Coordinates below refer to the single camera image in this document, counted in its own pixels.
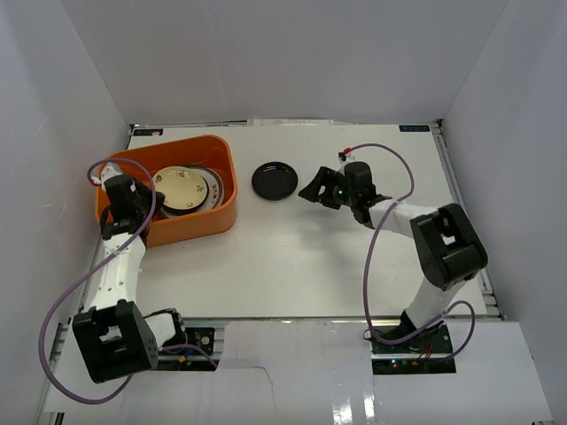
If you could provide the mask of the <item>black plate front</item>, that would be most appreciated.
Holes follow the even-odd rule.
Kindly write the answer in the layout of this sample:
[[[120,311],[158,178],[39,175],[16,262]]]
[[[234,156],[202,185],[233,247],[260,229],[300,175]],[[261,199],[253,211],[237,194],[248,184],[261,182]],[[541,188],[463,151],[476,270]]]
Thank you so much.
[[[166,206],[163,206],[160,209],[160,212],[167,218],[169,219],[173,219],[175,217],[182,217],[182,216],[186,216],[189,214],[193,214],[193,213],[197,213],[201,210],[201,207],[197,207],[197,208],[190,208],[190,209],[174,209],[174,208],[169,208]]]

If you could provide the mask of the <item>beige patterned plate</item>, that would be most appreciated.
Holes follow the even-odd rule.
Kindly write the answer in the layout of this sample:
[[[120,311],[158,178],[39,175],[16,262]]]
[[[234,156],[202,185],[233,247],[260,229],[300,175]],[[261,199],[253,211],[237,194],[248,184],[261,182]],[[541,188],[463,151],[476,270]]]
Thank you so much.
[[[163,206],[174,212],[191,212],[202,206],[208,196],[205,178],[185,166],[169,166],[152,177],[155,189],[164,195]]]

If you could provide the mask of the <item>orange sunburst plate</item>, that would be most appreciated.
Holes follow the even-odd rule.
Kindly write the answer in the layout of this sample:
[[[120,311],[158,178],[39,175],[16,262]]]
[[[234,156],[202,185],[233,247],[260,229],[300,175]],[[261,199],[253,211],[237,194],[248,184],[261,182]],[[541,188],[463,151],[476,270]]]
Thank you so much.
[[[193,169],[204,178],[207,185],[206,200],[198,208],[198,212],[210,211],[219,207],[224,199],[224,188],[220,175],[204,166],[194,166]]]

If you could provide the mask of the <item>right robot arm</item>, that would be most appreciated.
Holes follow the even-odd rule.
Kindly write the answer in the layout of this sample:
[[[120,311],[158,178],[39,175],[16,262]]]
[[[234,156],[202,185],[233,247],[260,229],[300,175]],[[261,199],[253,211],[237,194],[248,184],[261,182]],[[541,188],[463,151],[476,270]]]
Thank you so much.
[[[334,171],[322,166],[299,196],[331,209],[347,206],[355,220],[374,231],[363,271],[363,308],[369,314],[369,265],[382,230],[412,238],[423,272],[422,283],[400,316],[396,334],[372,326],[372,339],[385,345],[401,344],[418,353],[432,341],[430,328],[440,323],[458,303],[456,294],[485,268],[488,256],[463,208],[410,205],[377,192],[369,165],[347,162]]]

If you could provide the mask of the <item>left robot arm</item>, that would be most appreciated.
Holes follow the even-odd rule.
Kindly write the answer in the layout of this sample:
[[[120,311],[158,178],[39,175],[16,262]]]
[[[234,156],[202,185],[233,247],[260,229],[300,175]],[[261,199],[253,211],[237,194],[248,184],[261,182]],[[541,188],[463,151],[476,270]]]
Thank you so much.
[[[177,353],[187,343],[174,308],[144,316],[136,305],[141,261],[146,253],[151,205],[163,196],[137,178],[107,167],[100,177],[109,205],[100,217],[104,260],[89,307],[74,316],[72,328],[89,376],[104,383],[159,364],[159,350]]]

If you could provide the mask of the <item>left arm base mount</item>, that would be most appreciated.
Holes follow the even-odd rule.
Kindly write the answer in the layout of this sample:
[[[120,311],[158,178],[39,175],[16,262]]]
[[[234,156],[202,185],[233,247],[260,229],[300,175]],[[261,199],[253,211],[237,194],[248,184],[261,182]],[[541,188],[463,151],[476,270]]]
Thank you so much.
[[[159,352],[159,371],[213,372],[219,363],[215,354],[215,328],[186,328],[183,336],[165,342]]]

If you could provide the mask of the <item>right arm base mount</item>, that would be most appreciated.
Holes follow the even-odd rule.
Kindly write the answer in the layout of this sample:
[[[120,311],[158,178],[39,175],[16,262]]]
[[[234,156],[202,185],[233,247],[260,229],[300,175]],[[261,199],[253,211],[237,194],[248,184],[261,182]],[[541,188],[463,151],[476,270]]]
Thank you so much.
[[[380,344],[368,330],[362,337],[371,344],[371,364],[378,375],[451,375],[456,373],[454,359],[442,360],[453,353],[453,344],[447,325],[436,325],[433,330],[399,345]]]

